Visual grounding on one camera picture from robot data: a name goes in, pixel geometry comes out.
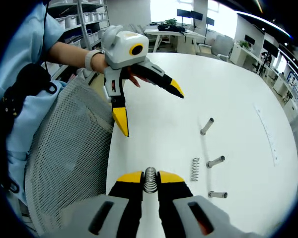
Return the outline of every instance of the light blue shirt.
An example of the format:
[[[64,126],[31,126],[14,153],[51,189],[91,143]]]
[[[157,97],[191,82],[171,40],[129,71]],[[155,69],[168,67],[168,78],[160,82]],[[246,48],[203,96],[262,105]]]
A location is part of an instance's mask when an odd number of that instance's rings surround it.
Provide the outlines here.
[[[12,37],[0,64],[0,99],[6,89],[14,84],[20,70],[29,63],[37,63],[42,50],[47,51],[63,34],[62,27],[50,15],[47,15],[44,29],[45,11],[42,3],[36,5]],[[44,32],[45,45],[42,49]],[[41,91],[37,96],[26,97],[22,112],[15,119],[12,132],[6,140],[9,176],[19,185],[20,192],[16,196],[24,204],[24,168],[33,135],[66,85],[60,81],[52,82],[58,89],[55,94]]]

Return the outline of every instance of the metal pin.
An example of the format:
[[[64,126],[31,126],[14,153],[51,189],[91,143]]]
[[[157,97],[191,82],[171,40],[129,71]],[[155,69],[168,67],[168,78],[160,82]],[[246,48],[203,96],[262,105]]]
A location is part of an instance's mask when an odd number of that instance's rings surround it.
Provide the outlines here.
[[[227,198],[227,192],[214,192],[214,191],[210,191],[208,193],[208,197]]]
[[[213,161],[208,161],[207,162],[207,168],[210,169],[212,168],[214,165],[217,165],[219,163],[222,163],[225,160],[225,157],[223,155],[221,155],[220,157],[218,157],[216,160]]]
[[[205,135],[207,133],[208,129],[210,128],[210,126],[213,124],[213,122],[214,122],[214,119],[210,118],[208,123],[205,125],[205,127],[202,130],[200,130],[200,134]]]

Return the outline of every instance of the person's hand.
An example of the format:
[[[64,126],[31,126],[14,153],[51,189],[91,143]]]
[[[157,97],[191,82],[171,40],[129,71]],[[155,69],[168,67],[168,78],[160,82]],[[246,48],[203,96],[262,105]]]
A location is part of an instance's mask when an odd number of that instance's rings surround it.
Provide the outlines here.
[[[103,55],[103,54],[95,54],[93,56],[93,58],[91,59],[91,67],[93,70],[95,70],[97,72],[104,73],[105,68],[107,68],[108,66],[109,66],[108,63],[105,60],[105,55]],[[130,67],[128,67],[128,73],[129,73],[130,81],[132,81],[132,83],[135,84],[139,88],[140,88],[140,84],[138,83],[138,81],[136,80],[135,77],[138,77],[138,78],[142,79],[143,81],[148,82],[147,79],[132,73]]]

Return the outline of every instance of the white wristband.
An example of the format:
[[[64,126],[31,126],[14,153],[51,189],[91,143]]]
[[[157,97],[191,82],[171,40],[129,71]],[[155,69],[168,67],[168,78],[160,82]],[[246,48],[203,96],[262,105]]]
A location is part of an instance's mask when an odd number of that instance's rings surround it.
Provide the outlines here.
[[[102,53],[102,51],[100,50],[93,50],[87,53],[87,55],[85,56],[85,68],[90,70],[90,71],[94,71],[93,68],[91,67],[91,58],[93,58],[93,56],[97,53]]]

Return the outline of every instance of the metal spring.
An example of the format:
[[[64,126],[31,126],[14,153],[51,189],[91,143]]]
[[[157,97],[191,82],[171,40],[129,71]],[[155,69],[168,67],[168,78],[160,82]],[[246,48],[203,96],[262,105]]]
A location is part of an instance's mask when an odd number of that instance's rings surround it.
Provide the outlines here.
[[[144,191],[146,193],[154,193],[157,190],[157,172],[154,167],[148,167],[145,171]]]
[[[200,158],[194,158],[192,160],[192,168],[191,168],[191,181],[197,182],[199,178],[199,165]]]

